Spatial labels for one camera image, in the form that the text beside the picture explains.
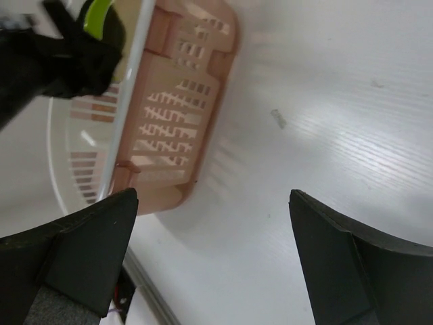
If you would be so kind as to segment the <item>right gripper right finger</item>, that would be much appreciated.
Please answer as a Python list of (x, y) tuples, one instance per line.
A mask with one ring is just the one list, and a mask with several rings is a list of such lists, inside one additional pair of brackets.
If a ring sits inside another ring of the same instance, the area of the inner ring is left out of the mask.
[(290, 219), (316, 324), (431, 324), (432, 248), (292, 190)]

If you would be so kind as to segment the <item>lime green plate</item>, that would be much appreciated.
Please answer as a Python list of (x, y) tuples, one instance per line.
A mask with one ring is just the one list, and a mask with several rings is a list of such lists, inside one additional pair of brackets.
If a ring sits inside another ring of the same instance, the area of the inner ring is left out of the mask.
[(79, 18), (82, 19), (83, 30), (99, 41), (103, 38), (106, 16), (112, 4), (111, 0), (92, 0), (85, 1), (81, 7)]

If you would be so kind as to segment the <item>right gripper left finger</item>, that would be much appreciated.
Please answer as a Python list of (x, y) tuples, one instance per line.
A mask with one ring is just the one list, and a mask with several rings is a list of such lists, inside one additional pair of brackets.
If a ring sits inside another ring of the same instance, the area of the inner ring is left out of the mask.
[(1, 238), (2, 324), (99, 324), (107, 316), (138, 209), (128, 188)]

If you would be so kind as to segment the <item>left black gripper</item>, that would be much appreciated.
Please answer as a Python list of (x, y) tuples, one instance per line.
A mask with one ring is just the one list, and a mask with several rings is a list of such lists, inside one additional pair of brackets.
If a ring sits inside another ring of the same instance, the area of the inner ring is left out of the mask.
[(62, 1), (41, 6), (61, 34), (41, 35), (30, 14), (1, 10), (1, 126), (7, 126), (35, 97), (70, 100), (101, 95), (114, 78), (126, 43), (126, 30), (114, 3), (103, 38), (83, 30)]

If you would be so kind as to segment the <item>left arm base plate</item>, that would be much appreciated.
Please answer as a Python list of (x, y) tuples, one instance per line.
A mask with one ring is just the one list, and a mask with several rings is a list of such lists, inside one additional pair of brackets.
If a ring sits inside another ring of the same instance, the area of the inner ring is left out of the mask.
[(127, 314), (136, 288), (137, 286), (129, 273), (122, 267), (114, 288), (113, 302), (123, 324), (126, 324)]

